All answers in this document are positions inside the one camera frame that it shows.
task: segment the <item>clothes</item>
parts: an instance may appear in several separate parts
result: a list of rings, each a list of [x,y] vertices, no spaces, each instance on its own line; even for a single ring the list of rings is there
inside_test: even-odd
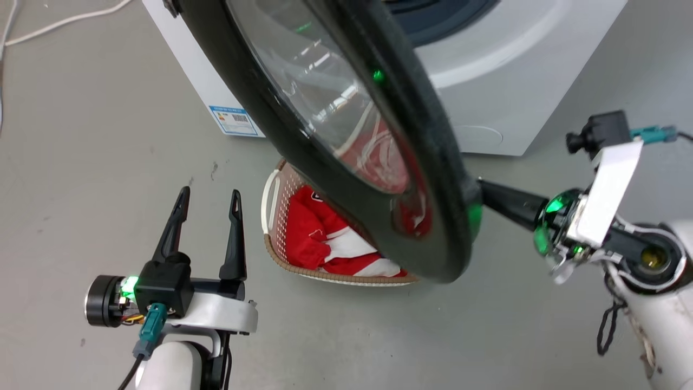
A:
[[[340,275],[404,276],[347,225],[309,186],[291,197],[286,221],[290,264]]]

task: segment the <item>black cable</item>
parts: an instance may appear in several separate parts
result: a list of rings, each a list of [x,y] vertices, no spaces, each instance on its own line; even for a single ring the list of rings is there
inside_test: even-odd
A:
[[[224,390],[229,390],[229,381],[231,380],[231,363],[233,362],[233,358],[231,357],[231,348],[229,348],[228,342],[226,343],[226,351],[224,353],[228,359],[226,365],[226,378],[224,379]]]
[[[677,133],[676,135],[679,137],[684,137],[685,139],[688,139],[689,141],[693,142],[693,135],[681,132]]]
[[[599,356],[604,356],[608,351],[609,346],[613,342],[613,334],[616,332],[616,318],[618,311],[624,309],[628,306],[626,303],[617,303],[616,300],[613,301],[613,305],[604,311],[602,316],[602,323],[599,325],[599,333],[597,333],[597,353]],[[608,330],[608,335],[606,335],[606,343],[602,346],[602,339],[604,338],[604,327],[606,326],[606,321],[608,320],[608,315],[611,314],[611,327]]]
[[[613,286],[609,283],[611,281],[611,275],[609,275],[608,269],[604,267],[604,286],[613,297],[613,300],[623,303],[624,299],[613,289]]]
[[[599,332],[597,333],[597,353],[599,356],[604,356],[613,342],[613,334],[616,332],[616,319],[618,311],[628,307],[626,301],[616,292],[616,290],[614,290],[611,283],[609,283],[611,281],[611,276],[609,275],[608,270],[604,268],[604,286],[606,286],[606,289],[613,297],[613,304],[610,308],[604,311],[604,315],[602,315],[602,323],[599,324]],[[609,314],[611,314],[611,326],[609,327],[608,335],[606,335],[606,343],[602,345],[602,341],[604,339],[604,328],[606,327]]]
[[[139,364],[142,363],[142,359],[144,359],[144,355],[137,355],[137,358],[134,360],[134,364],[132,365],[130,372],[125,376],[123,383],[121,383],[121,385],[118,386],[118,390],[125,390],[125,388],[128,387],[128,384],[132,380],[132,377],[134,377],[134,374],[137,372],[137,367],[139,367]]]

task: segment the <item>basket handle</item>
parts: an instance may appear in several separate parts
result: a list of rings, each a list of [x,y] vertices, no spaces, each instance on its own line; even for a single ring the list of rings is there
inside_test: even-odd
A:
[[[270,233],[270,221],[267,218],[267,201],[270,199],[270,189],[272,188],[272,184],[274,183],[275,179],[277,180],[277,183],[274,186],[274,193],[272,194],[272,209],[270,210],[270,218],[272,218],[272,220],[274,220],[274,212],[277,209],[277,197],[279,197],[279,179],[277,178],[278,174],[278,169],[275,169],[272,173],[270,173],[270,177],[267,178],[267,182],[265,183],[265,189],[262,191],[260,220],[262,224],[262,231],[266,235]]]

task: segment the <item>washing machine door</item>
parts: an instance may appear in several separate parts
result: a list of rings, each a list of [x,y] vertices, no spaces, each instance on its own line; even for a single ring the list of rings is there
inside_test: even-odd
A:
[[[416,275],[462,274],[480,191],[380,1],[169,4],[280,154],[356,231]]]

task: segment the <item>white washing machine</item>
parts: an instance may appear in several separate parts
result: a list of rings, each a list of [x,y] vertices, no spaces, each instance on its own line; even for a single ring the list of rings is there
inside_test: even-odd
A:
[[[221,131],[263,137],[186,24],[161,0],[143,2]],[[416,46],[462,150],[500,155],[527,150],[625,3],[385,1]]]

